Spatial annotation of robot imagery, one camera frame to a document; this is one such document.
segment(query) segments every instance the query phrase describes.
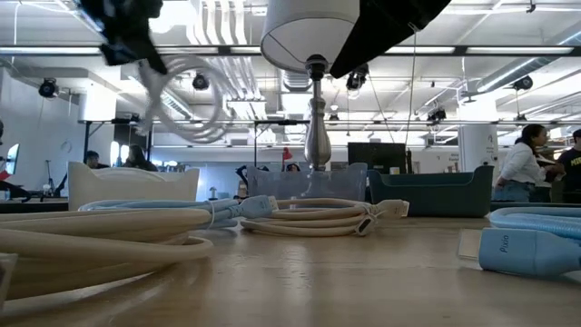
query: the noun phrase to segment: table surface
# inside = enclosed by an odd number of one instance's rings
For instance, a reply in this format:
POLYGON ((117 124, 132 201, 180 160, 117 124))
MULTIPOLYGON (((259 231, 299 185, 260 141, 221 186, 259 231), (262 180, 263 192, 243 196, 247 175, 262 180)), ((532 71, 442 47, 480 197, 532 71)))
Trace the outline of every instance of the table surface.
POLYGON ((581 326, 581 284, 456 257, 484 220, 407 219, 365 237, 210 231, 211 259, 130 282, 8 302, 2 326, 581 326))

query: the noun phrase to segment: jeans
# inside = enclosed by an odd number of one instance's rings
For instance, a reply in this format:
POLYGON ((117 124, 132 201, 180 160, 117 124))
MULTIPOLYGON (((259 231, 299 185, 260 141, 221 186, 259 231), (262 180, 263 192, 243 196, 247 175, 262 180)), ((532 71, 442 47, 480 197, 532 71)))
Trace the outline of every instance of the jeans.
POLYGON ((492 201, 530 202, 530 194, 535 186, 529 183, 508 181, 503 186, 496 186, 492 191, 492 201))

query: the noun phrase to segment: black shirt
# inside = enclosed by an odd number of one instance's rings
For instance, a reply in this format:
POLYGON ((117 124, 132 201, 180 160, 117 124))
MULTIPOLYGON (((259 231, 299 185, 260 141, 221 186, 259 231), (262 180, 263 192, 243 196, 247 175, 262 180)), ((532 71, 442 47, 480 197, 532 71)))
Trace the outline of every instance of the black shirt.
POLYGON ((581 190, 581 151, 566 151, 557 161, 565 166, 565 191, 581 190))

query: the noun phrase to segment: teal bin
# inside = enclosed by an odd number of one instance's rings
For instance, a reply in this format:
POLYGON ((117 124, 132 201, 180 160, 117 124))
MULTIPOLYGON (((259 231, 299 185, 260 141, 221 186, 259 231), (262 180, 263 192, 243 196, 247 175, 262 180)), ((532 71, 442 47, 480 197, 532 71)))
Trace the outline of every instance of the teal bin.
POLYGON ((493 166, 474 173, 382 175, 368 171, 373 203, 401 199, 409 202, 410 217, 482 218, 490 211, 493 166))

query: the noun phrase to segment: white shirt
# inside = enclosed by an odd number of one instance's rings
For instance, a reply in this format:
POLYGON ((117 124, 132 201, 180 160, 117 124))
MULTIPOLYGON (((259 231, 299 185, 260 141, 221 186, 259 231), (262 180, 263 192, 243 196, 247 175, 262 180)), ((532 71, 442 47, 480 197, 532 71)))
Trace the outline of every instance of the white shirt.
POLYGON ((541 168, 533 150, 524 143, 515 144, 502 163, 500 176, 507 181, 539 183, 545 181, 547 171, 541 168))

